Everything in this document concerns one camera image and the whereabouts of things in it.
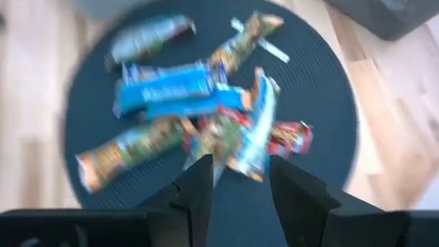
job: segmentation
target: dark gray object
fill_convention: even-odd
[[[0,246],[205,247],[213,197],[205,155],[130,210],[17,209],[0,214]]]
[[[439,13],[438,0],[325,0],[384,40],[397,40]]]
[[[437,246],[438,211],[382,211],[279,156],[270,184],[288,246]]]
[[[5,18],[3,17],[2,13],[0,12],[0,29],[5,26]]]

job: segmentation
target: dark blue circular mat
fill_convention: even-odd
[[[120,75],[105,70],[104,55],[115,33],[161,14],[181,13],[193,18],[196,36],[166,45],[150,61],[154,66],[170,67],[209,56],[236,34],[230,20],[237,17],[244,22],[254,10],[284,19],[284,26],[268,40],[291,60],[285,64],[257,47],[229,82],[249,89],[254,67],[263,67],[282,89],[276,118],[303,120],[313,126],[310,152],[292,157],[291,162],[329,184],[344,185],[355,152],[357,116],[346,74],[322,37],[290,11],[262,0],[169,0],[136,8],[98,42],[73,81],[64,151],[71,184],[84,209],[134,208],[177,177],[186,159],[182,150],[176,150],[126,172],[96,195],[88,194],[81,186],[74,155],[138,124],[135,117],[118,120],[112,113],[115,82]],[[210,246],[286,245],[268,179],[266,176],[264,183],[256,183],[234,172],[224,172],[215,188]]]

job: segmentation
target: blue wrapper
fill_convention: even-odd
[[[170,68],[141,66],[137,64],[123,64],[122,78],[125,84],[136,84],[156,80],[158,78],[165,77],[174,73],[178,74],[184,73],[185,71],[199,69],[208,70],[208,67],[204,63],[202,63],[201,60],[192,64],[184,64]]]
[[[229,157],[227,166],[262,182],[280,88],[272,78],[265,76],[262,68],[255,69],[255,78],[252,89],[253,111],[248,114],[254,124],[243,129],[242,143],[235,154]]]
[[[207,97],[213,85],[211,72],[205,69],[180,71],[146,83],[118,84],[115,108],[117,113],[124,115],[151,103]]]
[[[197,117],[218,111],[218,106],[248,112],[252,110],[250,92],[227,84],[216,84],[210,97],[184,99],[150,104],[145,113],[147,120],[161,117]]]
[[[142,66],[137,64],[123,64],[122,65],[122,83],[124,84],[137,84],[156,80],[158,78],[166,77],[173,73],[184,73],[185,71],[205,69],[211,72],[212,80],[214,83],[226,83],[227,75],[226,69],[223,64],[216,64],[215,66],[209,66],[201,60],[192,63],[184,64],[175,67],[151,67]]]

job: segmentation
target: granola bar wrapper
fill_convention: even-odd
[[[214,185],[226,166],[226,159],[241,141],[241,128],[251,125],[242,113],[218,106],[218,114],[203,118],[196,130],[190,121],[186,121],[184,148],[189,152],[184,169],[191,167],[205,154],[213,154]]]
[[[242,145],[228,158],[227,166],[262,182],[280,88],[272,78],[265,76],[262,68],[255,69],[255,78],[252,88],[254,109],[248,114],[253,124],[243,129]]]
[[[250,56],[260,38],[266,38],[283,25],[283,19],[254,12],[246,21],[244,30],[221,45],[209,58],[209,64],[222,63],[230,75]]]
[[[76,156],[81,182],[88,192],[99,191],[131,167],[181,146],[182,139],[182,126],[177,119],[162,119],[128,130]]]
[[[162,104],[150,104],[144,119],[154,120],[161,117],[198,117],[217,113],[218,106],[243,112],[252,110],[250,92],[227,84],[216,84],[210,97],[183,99]]]
[[[185,71],[193,71],[198,69],[205,69],[207,65],[201,60],[184,64],[175,67],[152,67],[142,66],[138,64],[123,64],[122,78],[125,84],[137,84],[149,82],[172,74],[184,73]]]
[[[184,15],[158,16],[121,30],[105,57],[108,70],[124,62],[138,62],[157,54],[162,46],[181,34],[195,34],[195,24]]]
[[[214,88],[210,69],[200,68],[168,74],[145,83],[118,84],[113,110],[126,115],[148,104],[207,97]]]
[[[302,121],[278,121],[272,128],[271,140],[288,147],[295,154],[307,154],[313,141],[313,133],[311,127]]]
[[[265,160],[265,170],[270,168],[270,156],[277,155],[284,159],[289,159],[292,155],[291,146],[285,143],[279,143],[275,140],[270,140],[267,147],[267,158]]]

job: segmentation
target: wooden floor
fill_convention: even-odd
[[[427,26],[378,40],[321,0],[276,0],[330,44],[357,97],[360,140],[346,190],[383,209],[410,208],[437,170],[439,48]],[[0,211],[78,207],[60,165],[64,96],[105,23],[59,0],[0,0]]]

